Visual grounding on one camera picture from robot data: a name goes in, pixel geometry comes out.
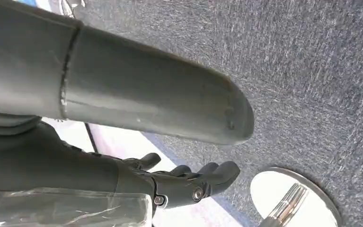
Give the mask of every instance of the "gray carpet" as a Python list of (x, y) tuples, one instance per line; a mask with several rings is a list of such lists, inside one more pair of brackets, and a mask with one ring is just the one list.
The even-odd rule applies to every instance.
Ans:
[(363, 227), (363, 1), (86, 0), (89, 25), (213, 67), (231, 77), (256, 115), (254, 136), (215, 146), (157, 136), (194, 169), (242, 168), (223, 198), (256, 225), (253, 176), (284, 166), (316, 182), (346, 227)]

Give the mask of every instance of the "black cable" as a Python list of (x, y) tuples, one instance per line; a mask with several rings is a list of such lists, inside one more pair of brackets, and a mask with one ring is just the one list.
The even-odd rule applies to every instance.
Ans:
[(94, 149), (94, 152), (99, 153), (98, 150), (97, 150), (96, 143), (95, 143), (95, 140), (93, 138), (92, 132), (91, 132), (91, 128), (89, 127), (89, 124), (88, 123), (84, 123), (84, 124), (85, 124), (85, 128), (87, 129), (89, 140), (92, 143), (92, 147)]

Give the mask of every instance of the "robotic hand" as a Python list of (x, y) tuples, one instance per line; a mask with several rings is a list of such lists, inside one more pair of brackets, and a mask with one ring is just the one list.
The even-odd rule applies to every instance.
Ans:
[(150, 153), (141, 159), (125, 159), (122, 162), (138, 176), (149, 176), (155, 184), (153, 203), (162, 208), (173, 208), (198, 203), (201, 199), (225, 191), (240, 173), (234, 162), (220, 165), (211, 162), (197, 173), (188, 166), (177, 166), (170, 172), (148, 173), (160, 161), (159, 155)]
[(157, 206), (198, 203), (225, 191), (239, 175), (234, 162), (208, 163), (197, 173), (187, 166), (147, 172), (160, 157), (118, 159), (86, 153), (62, 141), (44, 122), (22, 134), (0, 136), (0, 191), (63, 188), (95, 192), (144, 193)]

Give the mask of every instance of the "clear plastic bag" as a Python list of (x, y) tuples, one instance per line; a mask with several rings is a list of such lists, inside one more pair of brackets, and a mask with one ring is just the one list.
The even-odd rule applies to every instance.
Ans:
[(146, 194), (38, 188), (0, 192), (0, 227), (151, 227)]

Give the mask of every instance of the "metal stand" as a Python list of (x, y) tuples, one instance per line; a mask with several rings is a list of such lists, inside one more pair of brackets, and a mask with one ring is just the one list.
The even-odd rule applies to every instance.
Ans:
[(272, 167), (251, 182), (252, 201), (264, 218), (260, 227), (341, 227), (330, 198), (291, 170)]

